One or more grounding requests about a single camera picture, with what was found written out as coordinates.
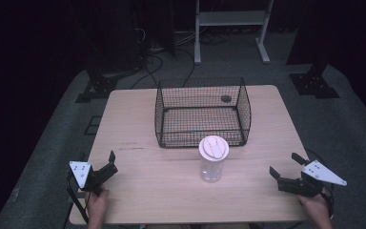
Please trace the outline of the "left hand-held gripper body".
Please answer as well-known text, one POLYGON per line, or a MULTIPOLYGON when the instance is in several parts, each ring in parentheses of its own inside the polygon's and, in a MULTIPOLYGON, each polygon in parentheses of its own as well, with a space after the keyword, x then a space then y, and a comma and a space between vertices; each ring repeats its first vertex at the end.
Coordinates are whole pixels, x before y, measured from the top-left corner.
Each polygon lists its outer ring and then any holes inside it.
POLYGON ((104 171, 94 171, 89 162, 71 161, 69 165, 82 191, 94 192, 97 196, 101 194, 101 186, 108 179, 104 171))

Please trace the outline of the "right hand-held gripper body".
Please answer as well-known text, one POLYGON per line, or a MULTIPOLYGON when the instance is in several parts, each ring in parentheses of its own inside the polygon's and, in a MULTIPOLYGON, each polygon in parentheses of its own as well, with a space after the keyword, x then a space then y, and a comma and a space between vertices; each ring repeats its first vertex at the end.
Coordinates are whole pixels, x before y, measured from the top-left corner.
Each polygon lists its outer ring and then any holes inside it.
POLYGON ((296 162, 303 165, 301 177, 286 178, 277 175, 277 187, 279 191, 313 198, 322 193, 324 183, 346 186, 347 181, 318 160, 309 161, 297 159, 296 162))

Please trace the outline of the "person's right hand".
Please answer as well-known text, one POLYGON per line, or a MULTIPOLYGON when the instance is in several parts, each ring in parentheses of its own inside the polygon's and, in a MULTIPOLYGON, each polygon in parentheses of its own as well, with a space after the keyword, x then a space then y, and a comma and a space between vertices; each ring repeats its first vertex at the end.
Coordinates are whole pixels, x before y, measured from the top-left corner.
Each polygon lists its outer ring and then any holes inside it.
POLYGON ((310 219, 313 221, 318 222, 330 218, 329 205, 321 195, 317 195, 313 198, 298 196, 298 199, 310 219))

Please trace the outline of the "person's left hand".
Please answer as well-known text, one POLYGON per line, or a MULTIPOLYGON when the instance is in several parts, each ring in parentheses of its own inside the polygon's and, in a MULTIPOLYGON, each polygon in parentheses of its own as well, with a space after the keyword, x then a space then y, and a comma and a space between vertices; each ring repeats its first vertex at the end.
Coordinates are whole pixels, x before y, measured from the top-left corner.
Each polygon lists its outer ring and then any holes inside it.
POLYGON ((102 185, 100 195, 93 192, 85 193, 85 203, 90 215, 103 215, 107 210, 109 190, 102 185))

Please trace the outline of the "clear plastic cup white lid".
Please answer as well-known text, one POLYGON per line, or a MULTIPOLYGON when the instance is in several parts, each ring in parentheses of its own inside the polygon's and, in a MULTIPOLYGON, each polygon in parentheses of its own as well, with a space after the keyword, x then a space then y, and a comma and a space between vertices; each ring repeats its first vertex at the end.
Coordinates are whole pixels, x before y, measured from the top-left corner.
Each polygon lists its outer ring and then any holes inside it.
POLYGON ((224 161, 230 147, 228 142, 218 135, 205 136, 198 145, 200 154, 200 176, 206 182, 217 182, 222 174, 224 161))

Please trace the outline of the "black stand base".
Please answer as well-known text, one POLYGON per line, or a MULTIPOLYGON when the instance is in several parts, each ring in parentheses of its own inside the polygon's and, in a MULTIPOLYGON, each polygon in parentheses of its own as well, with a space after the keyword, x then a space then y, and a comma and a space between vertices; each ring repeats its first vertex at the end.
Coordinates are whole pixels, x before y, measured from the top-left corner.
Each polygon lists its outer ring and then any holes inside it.
POLYGON ((339 98, 338 93, 323 78, 327 63, 314 63, 306 73, 291 73, 290 78, 300 95, 314 95, 316 98, 339 98))
POLYGON ((87 65, 89 82, 83 93, 76 98, 76 103, 88 103, 93 99, 108 98, 115 90, 118 77, 115 68, 101 64, 89 63, 87 65))

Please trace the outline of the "white metal stand frame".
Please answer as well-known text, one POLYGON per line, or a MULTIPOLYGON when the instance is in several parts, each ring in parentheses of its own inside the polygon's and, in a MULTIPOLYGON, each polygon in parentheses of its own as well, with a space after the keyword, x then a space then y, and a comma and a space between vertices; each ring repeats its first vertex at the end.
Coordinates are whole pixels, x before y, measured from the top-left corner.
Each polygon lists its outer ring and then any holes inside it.
POLYGON ((261 33, 255 39, 260 57, 264 64, 271 62, 264 46, 264 40, 271 18, 275 0, 268 0, 265 10, 243 11, 201 11, 200 0, 195 4, 194 45, 193 63, 201 63, 200 29, 202 27, 222 26, 260 26, 261 33))

